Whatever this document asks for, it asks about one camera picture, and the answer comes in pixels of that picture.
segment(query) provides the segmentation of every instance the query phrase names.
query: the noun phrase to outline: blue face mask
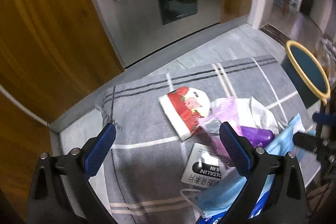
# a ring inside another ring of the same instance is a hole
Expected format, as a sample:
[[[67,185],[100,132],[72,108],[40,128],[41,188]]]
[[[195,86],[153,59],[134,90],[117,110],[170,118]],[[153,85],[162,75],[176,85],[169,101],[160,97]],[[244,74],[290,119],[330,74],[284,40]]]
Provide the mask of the blue face mask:
[[[259,199],[259,201],[257,202],[257,204],[255,205],[255,207],[252,210],[250,218],[255,217],[261,211],[261,209],[263,208],[263,206],[264,206],[264,204],[267,200],[268,194],[269,194],[269,191],[266,192],[262,196],[262,198]],[[223,213],[220,213],[218,215],[208,217],[208,218],[201,218],[200,217],[197,220],[196,224],[217,224],[226,213],[227,213],[227,211],[223,212]]]
[[[300,115],[296,115],[289,125],[275,138],[265,150],[269,154],[284,156],[287,152],[292,151],[293,129],[294,125],[301,120]],[[304,150],[297,153],[298,161],[302,159]],[[271,187],[274,175],[269,175],[266,179],[264,188],[261,192],[262,197]],[[231,204],[235,201],[246,182],[246,178],[238,174],[236,169],[232,170],[224,180],[218,185],[210,187],[194,197],[191,202],[203,212],[204,216],[211,217],[219,213],[227,211]]]

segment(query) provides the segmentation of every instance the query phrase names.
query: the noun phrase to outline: plastic bag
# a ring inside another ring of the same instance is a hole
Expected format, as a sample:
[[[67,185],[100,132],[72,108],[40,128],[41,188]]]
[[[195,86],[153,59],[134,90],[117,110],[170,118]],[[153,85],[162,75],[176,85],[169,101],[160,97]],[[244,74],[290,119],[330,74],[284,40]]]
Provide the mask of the plastic bag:
[[[328,39],[320,38],[315,45],[315,57],[325,71],[333,91],[336,88],[336,45]]]
[[[222,122],[228,122],[239,136],[242,130],[239,126],[239,116],[235,97],[225,98],[219,107],[212,109],[212,113],[205,118],[198,119],[199,125],[208,133],[212,148],[219,158],[232,166],[231,158],[219,138],[219,127]]]
[[[199,119],[199,125],[208,133],[214,152],[224,163],[233,166],[233,162],[219,138],[219,127],[222,122],[228,122],[239,136],[246,137],[254,147],[265,148],[274,139],[271,130],[240,126],[235,97],[222,98],[216,100],[216,103],[216,107],[211,109],[212,113],[208,117]]]
[[[277,138],[275,138],[265,150],[269,154],[284,156],[287,152],[293,151],[293,134],[297,131],[304,131],[302,126],[301,117],[297,114]],[[298,161],[300,162],[305,154],[304,150],[301,150],[296,154]],[[260,194],[262,197],[267,191],[269,191],[274,175],[269,175],[266,179],[264,188]],[[213,187],[210,187],[202,191],[195,198],[192,198],[192,202],[204,213],[205,217],[217,215],[219,213],[227,211],[231,204],[235,201],[236,197],[240,193],[246,182],[246,178],[238,174],[236,170],[230,172],[229,175],[221,182]]]
[[[226,100],[227,98],[218,98],[211,102],[211,112],[215,113],[221,111],[221,105],[225,104]],[[279,134],[278,124],[274,118],[273,113],[266,109],[263,104],[258,102],[253,97],[236,98],[235,101],[240,126],[269,129],[275,135]]]

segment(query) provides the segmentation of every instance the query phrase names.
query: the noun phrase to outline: hallway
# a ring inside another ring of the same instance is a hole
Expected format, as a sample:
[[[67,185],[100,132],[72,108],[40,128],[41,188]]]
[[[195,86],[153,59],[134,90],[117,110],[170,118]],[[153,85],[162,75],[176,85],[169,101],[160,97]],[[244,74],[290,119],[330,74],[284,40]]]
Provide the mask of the hallway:
[[[273,4],[268,23],[290,39],[307,47],[311,52],[314,52],[319,38],[323,37],[322,31],[309,16],[293,10],[283,15],[281,7],[276,4]]]

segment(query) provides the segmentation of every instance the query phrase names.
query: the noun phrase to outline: white stripe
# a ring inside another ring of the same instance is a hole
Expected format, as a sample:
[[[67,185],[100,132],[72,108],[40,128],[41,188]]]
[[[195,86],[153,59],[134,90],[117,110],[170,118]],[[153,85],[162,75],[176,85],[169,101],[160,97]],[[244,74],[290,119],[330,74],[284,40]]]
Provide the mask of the white stripe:
[[[271,84],[270,81],[268,80],[266,74],[264,73],[264,71],[262,70],[262,68],[259,66],[259,64],[257,63],[257,61],[255,61],[255,59],[254,59],[253,57],[251,57],[251,59],[252,59],[253,62],[257,65],[257,67],[259,68],[260,72],[263,74],[264,78],[266,79],[266,81],[267,81],[269,87],[271,88],[271,90],[272,90],[272,92],[273,92],[273,94],[274,94],[275,99],[277,100],[277,104],[278,104],[279,107],[280,107],[280,110],[281,110],[281,112],[282,112],[282,115],[283,115],[283,117],[285,118],[285,122],[288,123],[288,119],[287,119],[287,117],[286,117],[286,114],[285,114],[285,112],[284,112],[284,109],[282,108],[282,105],[281,105],[281,103],[279,102],[279,98],[278,98],[278,96],[277,96],[277,94],[276,94],[276,92],[275,92],[275,90],[274,90],[272,84]]]
[[[168,85],[169,85],[169,91],[174,91],[173,83],[171,82],[169,73],[166,73],[166,79],[167,79],[167,82],[168,82]]]
[[[220,81],[220,84],[222,85],[222,88],[224,89],[224,92],[225,92],[225,94],[226,94],[226,97],[230,97],[230,93],[229,93],[229,91],[228,91],[228,89],[227,89],[227,87],[226,87],[226,85],[225,85],[225,83],[224,83],[224,80],[223,80],[221,74],[219,73],[219,71],[218,71],[216,65],[215,65],[215,64],[211,64],[211,65],[212,65],[213,69],[215,70],[215,72],[216,72],[216,74],[217,74],[217,77],[218,77],[218,79],[219,79],[219,81]]]
[[[232,95],[237,98],[237,94],[236,94],[235,90],[233,89],[233,86],[232,86],[229,78],[227,77],[226,72],[225,72],[222,64],[221,63],[217,63],[217,66],[220,69],[220,71],[222,72],[222,76],[224,76],[224,78],[226,80],[226,83],[227,83],[227,85],[229,86],[229,88],[231,90]]]
[[[277,106],[279,103],[283,103],[283,102],[287,101],[288,99],[294,97],[296,94],[299,94],[299,93],[297,91],[294,91],[291,94],[289,94],[289,95],[285,96],[284,98],[280,99],[278,102],[274,102],[274,103],[268,105],[266,108],[271,109],[272,107]]]
[[[174,206],[165,206],[165,207],[158,207],[158,208],[145,208],[140,211],[130,211],[130,210],[113,210],[111,209],[111,213],[114,214],[130,214],[130,215],[135,215],[135,216],[142,216],[146,213],[152,213],[152,212],[163,212],[163,211],[171,211],[171,210],[177,210],[177,209],[182,209],[185,207],[191,206],[189,203],[185,202],[179,205],[174,205]]]
[[[168,143],[172,141],[177,141],[179,140],[179,136],[173,136],[169,138],[164,138],[156,141],[150,141],[150,142],[144,142],[144,143],[135,143],[135,144],[113,144],[112,148],[113,149],[133,149],[133,148],[139,148],[139,147],[147,147],[147,146],[152,146],[160,143]]]
[[[314,179],[314,177],[317,175],[317,173],[321,170],[321,166],[316,170],[314,175],[310,178],[310,180],[304,185],[305,188],[308,187],[308,185],[311,183],[311,181]]]
[[[180,190],[180,194],[181,194],[181,196],[193,207],[193,209],[194,209],[194,215],[195,215],[195,219],[196,219],[196,221],[199,219],[199,217],[200,216],[202,216],[202,218],[205,218],[205,215],[204,215],[204,213],[203,213],[203,211],[195,204],[195,203],[193,203],[190,199],[189,199],[189,197],[187,197],[184,193],[183,193],[183,191],[189,191],[189,192],[197,192],[197,193],[200,193],[201,191],[200,190],[198,190],[198,189],[190,189],[190,187],[189,187],[189,189],[181,189]]]
[[[227,48],[229,52],[231,53],[232,60],[237,60],[237,56],[235,55],[234,51],[231,48]]]
[[[187,156],[187,151],[185,150],[184,142],[180,142],[180,146],[181,146],[181,151],[182,151],[183,163],[185,166],[187,164],[188,156]]]
[[[169,199],[160,199],[160,200],[151,200],[151,201],[143,201],[135,204],[128,204],[128,203],[110,203],[111,207],[127,207],[136,209],[139,207],[149,206],[149,205],[157,205],[157,204],[165,204],[165,203],[174,203],[178,201],[183,201],[184,198],[182,196],[178,198],[169,198]]]
[[[30,117],[37,120],[41,124],[45,125],[46,127],[48,126],[48,123],[45,120],[40,118],[35,113],[31,112],[28,108],[26,108],[23,104],[21,104],[18,100],[16,100],[7,90],[5,90],[5,88],[2,85],[0,85],[0,91],[4,96],[6,96],[14,105],[16,105],[23,112],[25,112],[26,114],[28,114]]]

